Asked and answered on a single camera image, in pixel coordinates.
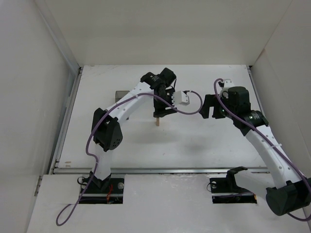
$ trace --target white table surface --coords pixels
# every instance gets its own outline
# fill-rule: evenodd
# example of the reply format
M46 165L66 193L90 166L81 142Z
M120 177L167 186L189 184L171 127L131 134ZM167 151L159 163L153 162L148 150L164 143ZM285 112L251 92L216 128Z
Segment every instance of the white table surface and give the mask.
M274 215L261 198L258 204L212 204L205 174L126 175L124 204L79 204L57 227L58 213L77 200L78 176L43 177L27 233L310 233L306 222ZM302 210L294 214L304 217Z
M231 79L249 90L252 109L259 109L245 65L84 66L58 167L93 167L94 159L86 156L85 145L94 111L114 104L116 91L132 90L144 74L158 74L165 67L177 75L176 90L195 90L204 98L213 94L215 79ZM195 111L199 99L190 94L190 102L179 108ZM265 167L230 119L176 113L161 118L157 127L153 111L149 101L121 126L123 142L113 151L112 168ZM93 142L90 151L95 152Z

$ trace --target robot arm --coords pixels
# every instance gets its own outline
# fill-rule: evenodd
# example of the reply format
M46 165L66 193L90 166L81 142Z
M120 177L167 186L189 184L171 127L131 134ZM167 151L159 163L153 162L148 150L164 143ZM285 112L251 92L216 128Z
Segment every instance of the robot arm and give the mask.
M123 140L121 132L121 125L129 118L129 116L137 110L145 101L152 99L149 95L140 95L141 93L156 94L168 102L170 105L176 106L178 104L188 105L189 97L185 92L177 91L171 86L176 81L175 74L165 68L160 74L155 75L151 72L145 74L140 82L125 95L121 100L112 106L102 110L98 108L94 112L92 130L99 120L114 106L128 100L135 96L131 101L125 102L121 106L114 109L100 124L94 134L93 140L96 145L96 154L98 155L98 168L92 180L96 186L104 190L110 178L110 162L112 160L112 153L109 150L117 148ZM154 99L154 117L164 117L176 111L166 104Z
M274 150L273 147L278 148L288 158L272 134L263 114L260 111L251 110L248 91L244 87L234 86L231 80L224 80L219 85L222 88L220 99L226 108L253 125L273 143L273 146L270 146L258 132L231 117L220 105L215 95L205 96L205 102L200 112L203 118L208 118L209 108L214 107L213 118L228 117L232 119L234 126L255 147L272 176L272 179L260 180L244 167L234 168L227 173L227 182L231 190L236 192L245 188L261 196L266 199L271 210L278 216L309 205L311 199L305 184L294 169Z

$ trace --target purple cable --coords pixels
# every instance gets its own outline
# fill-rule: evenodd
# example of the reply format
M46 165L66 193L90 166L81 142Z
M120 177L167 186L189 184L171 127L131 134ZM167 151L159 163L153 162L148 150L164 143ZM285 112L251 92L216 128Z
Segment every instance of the purple cable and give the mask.
M97 157L95 154L90 153L90 152L88 151L88 148L89 148L89 144L90 144L90 142L91 142L92 137L94 136L94 134L95 134L95 132L97 131L97 129L98 129L98 127L100 126L100 124L105 120L105 118L106 118L114 109L116 109L117 107L119 107L119 106L121 106L122 104L125 104L125 103L127 103L127 102L129 102L129 101L131 101L131 100L133 100L133 99L136 99L136 98L139 97L139 96L152 96L152 97L154 97L154 98L156 98L156 99L162 101L163 103L165 103L166 105L168 105L169 107L171 107L172 109L174 109L174 110L175 110L176 112L178 112L178 113L182 113L182 114L185 114L185 115L194 115L194 114L197 114L197 113L201 110L201 108L202 108L202 106L203 106L202 97L201 97L197 92L195 92L195 91L187 91L187 92L192 92L192 93L196 94L196 95L199 97L199 99L200 99L200 108L199 108L197 111L192 112L192 113L187 113L187 112L183 112L183 111L178 110L177 108L175 108L174 106L172 106L171 104L169 104L167 101L165 101L163 98L161 98L161 97L159 97L159 96L157 96L157 95L155 95L155 94L151 94L151 93L139 93L139 94L137 94L137 95L135 95L135 96L133 96L133 97L131 97L131 98L128 98L127 100L124 100L124 101L122 101L122 102L120 102L120 103L114 105L111 109L109 109L109 110L105 113L105 115L103 115L103 117L102 117L102 118L97 122L97 124L95 125L95 127L94 127L94 129L92 130L90 136L88 137L88 140L87 140L87 143L86 143L86 154L89 155L89 156L94 157L94 158L95 158L95 161L96 161L93 174L92 174L92 176L90 177L90 179L88 180L88 182L87 182L85 188L83 189L82 193L80 194L78 200L77 200L76 203L74 204L74 206L73 206L71 212L69 213L68 217L67 217L62 223L58 223L59 217L60 217L61 214L64 212L64 210L66 210L69 206L71 206L71 205L73 205L73 204L68 204L68 205L66 205L66 206L62 209L62 211L59 212L59 214L58 214L58 216L57 216L57 218L56 218L56 225L57 225L57 226L59 226L59 227L60 227L60 226L63 226L63 225L69 220L69 218L71 217L73 211L75 210L75 208L76 208L77 205L79 204L79 201L81 200L83 194L86 192L86 190L87 190L89 184L91 183L91 181L92 181L93 178L94 178L94 174L95 174L95 172L96 172L97 165L98 165L98 157Z
M251 128L252 130L254 130L256 133L258 133L274 150L276 153L279 154L279 156L289 165L291 166L294 171L298 174L298 176L301 178L302 182L306 185L307 187L307 190L309 191L309 193L311 194L311 187L310 185L308 184L308 181L307 179L304 177L304 175L300 172L299 168L293 164L278 148L276 148L274 146L274 144L262 133L260 132L258 129L256 129L252 124L246 122L245 120L239 118L237 115L235 115L233 112L231 112L224 104L223 102L221 101L218 93L217 93L217 82L218 81L221 81L223 82L224 80L223 79L216 79L215 82L214 82L214 91L215 91L215 96L218 100L218 102L220 103L220 105L223 107L223 109L226 110L227 113L229 113L233 118L235 118L236 120L242 122L244 125L247 125L249 128ZM299 221L302 221L302 222L307 222L309 220L311 220L311 214L309 215L309 217L307 218L298 218L292 214L289 214L289 216L293 217L294 219L296 220L299 220Z

